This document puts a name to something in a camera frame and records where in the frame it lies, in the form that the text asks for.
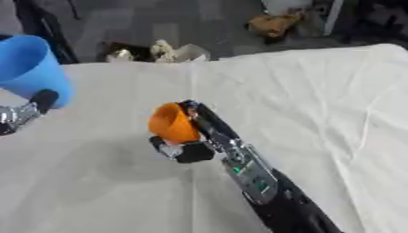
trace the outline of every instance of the brown bag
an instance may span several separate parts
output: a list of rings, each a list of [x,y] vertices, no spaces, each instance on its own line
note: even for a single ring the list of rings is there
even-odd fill
[[[301,21],[303,14],[296,12],[293,14],[271,16],[258,15],[249,22],[249,30],[260,35],[271,38],[283,36],[285,32]]]

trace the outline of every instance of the chair leg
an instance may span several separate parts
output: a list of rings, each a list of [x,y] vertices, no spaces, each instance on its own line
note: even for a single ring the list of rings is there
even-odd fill
[[[77,6],[75,5],[74,0],[67,0],[67,1],[69,3],[69,7],[71,7],[71,12],[72,12],[72,15],[74,16],[74,18],[76,20],[80,20],[81,17],[79,16],[79,13],[77,11]]]

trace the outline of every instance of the white fabric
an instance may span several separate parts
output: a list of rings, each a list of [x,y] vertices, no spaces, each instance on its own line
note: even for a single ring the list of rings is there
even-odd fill
[[[66,71],[73,103],[0,139],[1,232],[268,232],[218,159],[173,164],[148,143],[153,109],[188,98],[344,232],[408,228],[408,54],[398,46]],[[0,104],[22,102],[1,93]]]

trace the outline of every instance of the table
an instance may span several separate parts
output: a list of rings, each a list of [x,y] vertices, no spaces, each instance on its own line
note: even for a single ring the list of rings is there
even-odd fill
[[[268,232],[219,157],[182,166],[150,146],[168,101],[206,103],[348,233],[408,228],[408,55],[398,46],[218,62],[66,66],[70,106],[0,140],[7,233]],[[23,100],[0,93],[0,104]]]

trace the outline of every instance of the white object on floor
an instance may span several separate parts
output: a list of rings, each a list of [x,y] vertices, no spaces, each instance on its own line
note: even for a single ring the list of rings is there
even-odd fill
[[[171,45],[165,40],[158,40],[150,48],[150,53],[155,57],[157,63],[172,63],[176,61],[176,53]]]
[[[175,51],[176,62],[209,61],[209,51],[196,45],[185,45]]]
[[[178,165],[149,144],[153,110],[191,98],[344,232],[408,228],[408,54],[398,46],[66,71],[77,88],[72,104],[1,137],[1,232],[269,232],[218,159]]]

